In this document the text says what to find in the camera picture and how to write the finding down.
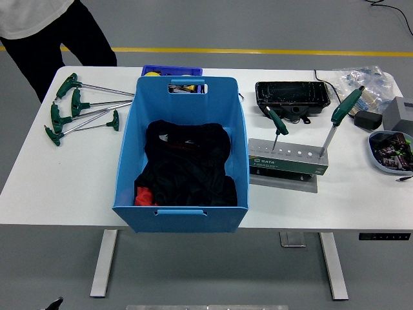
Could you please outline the black white robot left hand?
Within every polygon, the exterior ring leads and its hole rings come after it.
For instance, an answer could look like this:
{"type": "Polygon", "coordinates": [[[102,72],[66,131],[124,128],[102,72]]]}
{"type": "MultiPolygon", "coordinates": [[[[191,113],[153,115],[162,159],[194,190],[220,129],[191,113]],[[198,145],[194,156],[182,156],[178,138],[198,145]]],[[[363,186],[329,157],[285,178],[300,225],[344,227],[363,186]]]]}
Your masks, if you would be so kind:
{"type": "Polygon", "coordinates": [[[60,296],[56,300],[54,300],[48,307],[44,308],[43,310],[59,310],[61,304],[63,303],[64,298],[60,296]]]}

